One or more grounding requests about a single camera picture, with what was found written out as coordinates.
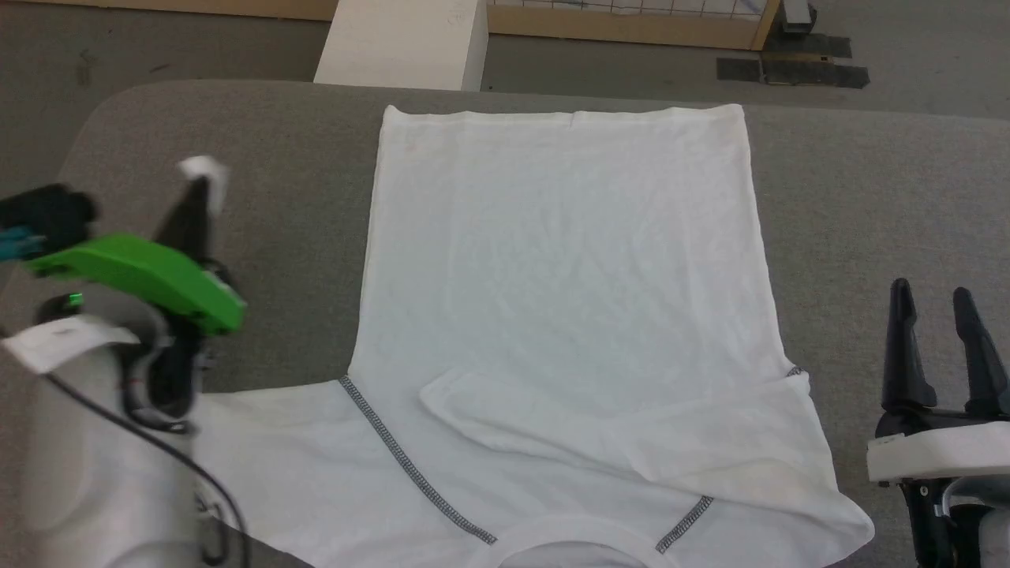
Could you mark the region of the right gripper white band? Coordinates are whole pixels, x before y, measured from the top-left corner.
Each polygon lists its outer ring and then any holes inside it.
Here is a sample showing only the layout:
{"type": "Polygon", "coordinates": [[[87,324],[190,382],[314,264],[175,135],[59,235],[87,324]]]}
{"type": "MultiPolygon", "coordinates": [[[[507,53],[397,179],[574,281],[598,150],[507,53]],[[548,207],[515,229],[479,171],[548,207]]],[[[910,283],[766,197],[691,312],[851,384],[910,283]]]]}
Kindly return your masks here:
{"type": "Polygon", "coordinates": [[[941,503],[953,497],[1007,506],[1009,472],[1008,373],[970,290],[953,291],[956,332],[964,347],[969,399],[964,411],[937,410],[914,332],[911,285],[890,290],[881,408],[866,450],[874,483],[942,481],[941,503]]]}

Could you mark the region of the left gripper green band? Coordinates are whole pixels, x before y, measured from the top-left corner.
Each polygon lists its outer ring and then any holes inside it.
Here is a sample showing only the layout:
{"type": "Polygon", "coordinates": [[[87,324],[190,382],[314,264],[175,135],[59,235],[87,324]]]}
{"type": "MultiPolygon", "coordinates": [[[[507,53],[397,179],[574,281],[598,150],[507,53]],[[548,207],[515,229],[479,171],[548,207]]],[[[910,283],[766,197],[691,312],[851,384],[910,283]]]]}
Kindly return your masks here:
{"type": "Polygon", "coordinates": [[[211,263],[211,182],[198,176],[167,213],[154,242],[108,234],[29,260],[38,275],[82,279],[128,294],[191,321],[206,335],[238,332],[246,303],[207,270],[211,263]]]}

